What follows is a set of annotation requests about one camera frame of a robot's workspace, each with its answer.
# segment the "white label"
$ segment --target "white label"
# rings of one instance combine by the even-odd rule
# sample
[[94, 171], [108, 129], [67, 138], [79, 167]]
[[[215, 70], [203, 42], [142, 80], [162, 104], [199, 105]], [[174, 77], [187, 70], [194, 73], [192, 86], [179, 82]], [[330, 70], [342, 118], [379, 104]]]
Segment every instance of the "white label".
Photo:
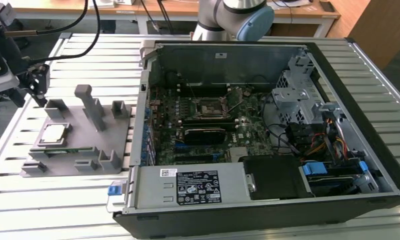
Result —
[[135, 14], [134, 11], [115, 11], [118, 14]]
[[160, 169], [160, 177], [176, 177], [178, 172], [176, 168]]
[[224, 53], [224, 52], [215, 53], [215, 58], [216, 59], [226, 59], [227, 58], [227, 53]]
[[211, 199], [220, 198], [220, 197], [222, 197], [222, 195], [220, 195], [219, 193], [215, 193], [215, 194], [211, 194], [211, 195], [210, 195], [210, 198], [211, 198]]

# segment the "cable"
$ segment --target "cable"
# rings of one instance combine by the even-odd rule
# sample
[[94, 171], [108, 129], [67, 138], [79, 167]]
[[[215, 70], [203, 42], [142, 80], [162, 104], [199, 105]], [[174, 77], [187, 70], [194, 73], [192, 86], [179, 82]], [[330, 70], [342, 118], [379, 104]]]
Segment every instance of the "cable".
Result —
[[291, 32], [291, 26], [292, 26], [292, 23], [294, 23], [292, 8], [298, 8], [298, 6], [290, 6], [284, 1], [283, 1], [283, 3], [284, 3], [286, 6], [279, 5], [279, 4], [276, 3], [275, 0], [272, 0], [272, 2], [274, 2], [274, 4], [276, 4], [280, 8], [284, 8], [284, 7], [288, 8], [288, 12], [290, 12], [290, 14], [291, 14], [291, 23], [290, 23], [288, 28], [287, 28], [287, 35], [290, 35], [290, 32]]
[[94, 39], [94, 42], [92, 42], [91, 46], [86, 49], [86, 51], [83, 53], [76, 54], [76, 55], [54, 56], [54, 57], [34, 59], [34, 60], [30, 61], [30, 65], [44, 63], [47, 61], [55, 61], [55, 60], [63, 60], [63, 59], [76, 59], [76, 58], [80, 58], [80, 57], [86, 56], [91, 52], [91, 50], [94, 49], [94, 47], [95, 47], [95, 45], [99, 41], [100, 34], [102, 34], [100, 10], [99, 10], [99, 6], [96, 4], [96, 0], [92, 0], [92, 2], [94, 2], [95, 12], [96, 12], [98, 29], [96, 29], [96, 36], [95, 36], [95, 39]]
[[88, 2], [90, 2], [90, 0], [84, 0], [83, 13], [82, 13], [80, 17], [76, 19], [76, 21], [74, 21], [72, 24], [70, 24], [68, 26], [64, 26], [62, 28], [58, 28], [58, 29], [36, 31], [38, 35], [55, 34], [55, 33], [63, 32], [63, 31], [71, 29], [74, 26], [76, 26], [80, 23], [80, 21], [83, 20], [83, 18], [86, 17], [87, 13], [88, 13], [88, 5], [90, 5]]
[[164, 18], [170, 33], [171, 33], [171, 35], [174, 35], [174, 26], [172, 26], [170, 15], [168, 15], [168, 12], [167, 12], [166, 6], [163, 5], [162, 0], [158, 0], [158, 4], [159, 4], [160, 10], [162, 10], [163, 18]]
[[158, 33], [162, 35], [160, 27], [159, 27], [156, 21], [154, 20], [152, 15], [150, 14], [150, 11], [148, 11], [147, 6], [146, 6], [146, 3], [144, 3], [144, 0], [140, 0], [140, 3], [142, 3], [142, 5], [143, 5], [143, 7], [144, 7], [147, 16], [148, 16], [150, 21], [151, 21], [151, 23], [152, 23], [152, 27], [154, 27], [154, 29], [158, 31]]
[[264, 124], [264, 126], [266, 126], [267, 131], [270, 132], [270, 134], [274, 135], [278, 139], [280, 139], [280, 141], [291, 148], [291, 150], [294, 151], [294, 153], [296, 153], [298, 155], [303, 155], [302, 152], [296, 149], [296, 147], [287, 140], [284, 140], [282, 137], [279, 137], [278, 134], [275, 134], [271, 131], [268, 125], [266, 124], [266, 119], [264, 119], [266, 104], [267, 104], [267, 100], [270, 99], [271, 95], [272, 95], [272, 92], [268, 93], [268, 95], [267, 95], [267, 97], [264, 99], [264, 103], [262, 105], [262, 114], [260, 114], [262, 115], [262, 123]]

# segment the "aluminum extrusion table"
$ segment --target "aluminum extrusion table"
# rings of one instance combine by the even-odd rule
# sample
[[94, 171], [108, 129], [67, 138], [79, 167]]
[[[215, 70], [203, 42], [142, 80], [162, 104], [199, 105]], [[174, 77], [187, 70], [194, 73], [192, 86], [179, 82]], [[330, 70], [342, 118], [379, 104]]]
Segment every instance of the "aluminum extrusion table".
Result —
[[[71, 55], [91, 45], [94, 34], [62, 38], [51, 55]], [[51, 63], [48, 98], [74, 97], [78, 84], [94, 86], [92, 95], [106, 105], [124, 99], [136, 108], [142, 68], [142, 40], [188, 40], [188, 36], [102, 35], [91, 53]], [[354, 95], [381, 137], [400, 163], [400, 94], [356, 44], [344, 39], [270, 37], [263, 41], [315, 42]], [[332, 99], [331, 90], [324, 91]], [[12, 118], [0, 139], [0, 239], [128, 240], [131, 234], [106, 210], [108, 186], [119, 175], [20, 177], [22, 165], [46, 120], [46, 112], [28, 100]], [[128, 131], [126, 152], [131, 152], [134, 130]], [[124, 159], [128, 168], [130, 157]], [[400, 206], [377, 210], [342, 224], [311, 225], [271, 230], [214, 234], [187, 239], [400, 239]]]

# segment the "warning label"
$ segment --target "warning label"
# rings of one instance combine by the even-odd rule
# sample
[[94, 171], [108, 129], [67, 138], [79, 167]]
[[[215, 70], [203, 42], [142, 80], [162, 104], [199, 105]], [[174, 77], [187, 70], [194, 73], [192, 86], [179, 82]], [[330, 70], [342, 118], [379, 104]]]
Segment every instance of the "warning label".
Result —
[[222, 203], [219, 171], [176, 173], [178, 204]]

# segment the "black cable bundle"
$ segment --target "black cable bundle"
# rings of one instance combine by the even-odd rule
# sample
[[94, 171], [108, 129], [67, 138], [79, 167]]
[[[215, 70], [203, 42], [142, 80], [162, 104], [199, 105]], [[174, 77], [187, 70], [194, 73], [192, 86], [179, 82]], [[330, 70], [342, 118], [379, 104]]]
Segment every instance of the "black cable bundle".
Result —
[[159, 4], [160, 10], [162, 10], [162, 14], [164, 17], [164, 21], [166, 21], [170, 33], [171, 33], [171, 35], [174, 35], [174, 26], [172, 26], [170, 15], [168, 15], [168, 12], [167, 12], [166, 6], [163, 5], [162, 0], [158, 0], [158, 4]]

